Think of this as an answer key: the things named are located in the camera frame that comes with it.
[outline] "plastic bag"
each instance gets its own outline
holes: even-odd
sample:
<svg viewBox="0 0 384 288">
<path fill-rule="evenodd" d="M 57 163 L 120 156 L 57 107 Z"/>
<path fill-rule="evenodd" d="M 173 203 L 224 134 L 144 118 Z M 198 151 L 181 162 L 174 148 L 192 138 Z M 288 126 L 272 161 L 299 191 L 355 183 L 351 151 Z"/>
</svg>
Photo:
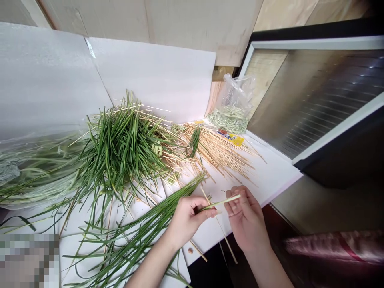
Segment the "plastic bag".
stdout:
<svg viewBox="0 0 384 288">
<path fill-rule="evenodd" d="M 256 86 L 256 77 L 232 78 L 230 74 L 225 74 L 224 82 L 216 107 L 207 118 L 222 130 L 241 134 L 247 129 L 250 120 L 248 114 L 253 105 L 249 101 Z"/>
<path fill-rule="evenodd" d="M 50 204 L 76 189 L 79 132 L 0 142 L 0 207 L 9 210 Z"/>
</svg>

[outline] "packaging label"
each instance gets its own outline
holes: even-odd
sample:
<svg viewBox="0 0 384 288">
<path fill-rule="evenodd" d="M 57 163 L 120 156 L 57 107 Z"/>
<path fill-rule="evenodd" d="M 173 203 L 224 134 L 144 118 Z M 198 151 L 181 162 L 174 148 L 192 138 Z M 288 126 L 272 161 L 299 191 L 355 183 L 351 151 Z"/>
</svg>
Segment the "packaging label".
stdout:
<svg viewBox="0 0 384 288">
<path fill-rule="evenodd" d="M 235 144 L 236 146 L 240 147 L 241 144 L 243 144 L 243 142 L 244 142 L 244 138 L 242 138 L 236 134 L 228 133 L 228 132 L 223 131 L 221 129 L 219 129 L 217 133 L 219 135 L 221 135 L 222 137 L 224 137 L 229 142 L 232 142 L 233 144 Z"/>
</svg>

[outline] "left hand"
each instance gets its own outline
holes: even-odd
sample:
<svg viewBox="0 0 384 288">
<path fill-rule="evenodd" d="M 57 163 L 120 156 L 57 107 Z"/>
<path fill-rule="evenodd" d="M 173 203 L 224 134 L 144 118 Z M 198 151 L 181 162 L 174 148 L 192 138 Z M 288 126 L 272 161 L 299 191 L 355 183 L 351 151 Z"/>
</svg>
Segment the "left hand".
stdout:
<svg viewBox="0 0 384 288">
<path fill-rule="evenodd" d="M 166 238 L 166 242 L 175 251 L 191 240 L 205 220 L 217 215 L 216 209 L 207 209 L 200 213 L 195 213 L 196 210 L 198 211 L 208 205 L 207 200 L 201 196 L 180 198 L 171 223 L 163 235 Z"/>
</svg>

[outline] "skewer package label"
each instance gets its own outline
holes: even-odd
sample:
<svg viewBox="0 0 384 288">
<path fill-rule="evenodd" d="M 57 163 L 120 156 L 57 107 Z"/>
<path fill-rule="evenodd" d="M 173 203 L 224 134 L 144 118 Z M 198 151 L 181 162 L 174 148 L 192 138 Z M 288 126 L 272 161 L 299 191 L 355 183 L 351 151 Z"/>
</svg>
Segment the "skewer package label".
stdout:
<svg viewBox="0 0 384 288">
<path fill-rule="evenodd" d="M 199 120 L 199 121 L 194 121 L 194 123 L 201 126 L 206 122 L 205 122 L 205 120 Z M 213 130 L 217 129 L 216 127 L 213 127 L 210 125 L 208 125 L 208 127 L 212 128 Z M 244 142 L 244 138 L 242 138 L 236 134 L 228 133 L 228 132 L 221 130 L 221 129 L 217 130 L 216 133 L 219 134 L 220 136 L 222 136 L 223 138 L 225 138 L 226 140 L 228 140 L 229 142 L 232 142 L 233 144 L 235 144 L 236 146 L 239 146 L 239 147 Z"/>
<path fill-rule="evenodd" d="M 217 134 L 221 135 L 223 138 L 225 138 L 229 142 L 232 142 L 233 144 L 235 144 L 236 146 L 239 146 L 239 147 L 244 142 L 244 138 L 242 138 L 236 134 L 228 133 L 228 132 L 221 130 L 221 129 L 219 129 L 217 131 Z"/>
</svg>

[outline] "finger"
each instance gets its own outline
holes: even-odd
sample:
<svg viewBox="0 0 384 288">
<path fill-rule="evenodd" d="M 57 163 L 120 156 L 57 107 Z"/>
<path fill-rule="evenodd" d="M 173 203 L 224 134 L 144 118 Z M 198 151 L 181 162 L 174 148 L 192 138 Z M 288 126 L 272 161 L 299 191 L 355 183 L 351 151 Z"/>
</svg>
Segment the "finger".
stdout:
<svg viewBox="0 0 384 288">
<path fill-rule="evenodd" d="M 207 220 L 208 218 L 214 217 L 215 215 L 217 215 L 216 209 L 207 209 L 207 210 L 203 210 L 202 212 L 199 212 L 198 214 L 193 216 L 192 219 L 196 221 L 198 226 L 200 226 L 201 224 L 203 224 L 205 220 Z"/>
<path fill-rule="evenodd" d="M 259 204 L 259 202 L 256 200 L 256 198 L 252 195 L 252 193 L 250 192 L 250 190 L 248 189 L 248 187 L 244 186 L 244 185 L 241 185 L 241 186 L 238 186 L 237 190 L 245 190 L 245 193 L 246 193 L 246 196 L 248 198 L 248 202 L 250 205 L 253 205 L 253 204 Z"/>
<path fill-rule="evenodd" d="M 251 217 L 253 217 L 255 215 L 254 210 L 252 210 L 252 208 L 249 204 L 245 190 L 240 191 L 239 205 L 243 210 L 243 214 L 244 214 L 245 218 L 250 219 Z"/>
<path fill-rule="evenodd" d="M 183 197 L 183 205 L 189 205 L 192 207 L 192 209 L 196 208 L 197 206 L 206 207 L 208 206 L 208 202 L 205 197 L 202 196 L 189 196 L 189 197 Z"/>
<path fill-rule="evenodd" d="M 225 192 L 225 196 L 227 198 L 231 198 L 231 197 L 235 196 L 236 188 L 237 188 L 237 186 L 233 186 L 231 190 L 227 190 L 227 192 Z M 239 212 L 239 206 L 234 201 L 230 201 L 227 203 L 229 203 L 229 206 L 231 207 L 233 214 L 236 214 Z"/>
<path fill-rule="evenodd" d="M 234 215 L 233 210 L 228 202 L 224 203 L 224 207 L 225 207 L 225 210 L 227 210 L 229 217 Z"/>
</svg>

